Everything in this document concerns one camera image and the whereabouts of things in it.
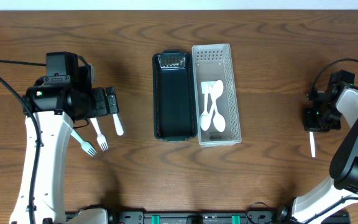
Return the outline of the white plastic spoon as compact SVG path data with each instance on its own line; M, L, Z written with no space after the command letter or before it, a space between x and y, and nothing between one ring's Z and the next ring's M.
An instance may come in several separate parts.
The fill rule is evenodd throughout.
M200 127L203 131L207 131L211 124L209 120L209 112L208 112L208 97L209 97L209 85L204 87L204 111L200 116Z
M219 132L222 133L226 128L226 121L225 121L223 115L221 115L218 111L218 107L216 104L217 98L214 93L211 94L211 99L212 99L212 105L211 105L211 109L210 109L210 115L214 115L213 116L214 127Z
M223 90L223 82L221 80L218 80L213 86L209 86L209 97L211 98L211 94L214 93L216 98L218 99L222 95Z
M312 156L312 158L315 158L316 157L316 146L315 146L315 140L314 140L314 133L312 131L310 131L309 134L310 134L311 156Z

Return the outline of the white thick-handled spoon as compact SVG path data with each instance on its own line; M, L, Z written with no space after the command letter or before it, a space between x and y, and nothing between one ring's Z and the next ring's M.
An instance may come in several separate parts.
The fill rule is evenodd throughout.
M124 134L124 129L122 127L121 120L119 119L119 115L116 113L116 114L113 114L112 117L113 117L113 121L114 121L114 127L116 130L116 134L118 136L122 136Z

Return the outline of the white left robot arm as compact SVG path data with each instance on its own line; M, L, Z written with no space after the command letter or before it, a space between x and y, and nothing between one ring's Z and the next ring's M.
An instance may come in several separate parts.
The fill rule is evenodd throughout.
M22 97L27 145L19 197L10 223L65 223L64 176L75 121L111 115L124 129L114 87L93 88L94 68L70 52L46 55L47 74Z

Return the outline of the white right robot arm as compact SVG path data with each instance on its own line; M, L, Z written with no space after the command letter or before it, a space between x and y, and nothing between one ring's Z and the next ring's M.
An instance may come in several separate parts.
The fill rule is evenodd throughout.
M331 74L325 91L312 90L313 105L303 113L306 131L328 132L341 128L344 118L350 130L334 154L329 177L278 213L284 223L322 223L342 208L358 202L358 87L355 75L340 70Z

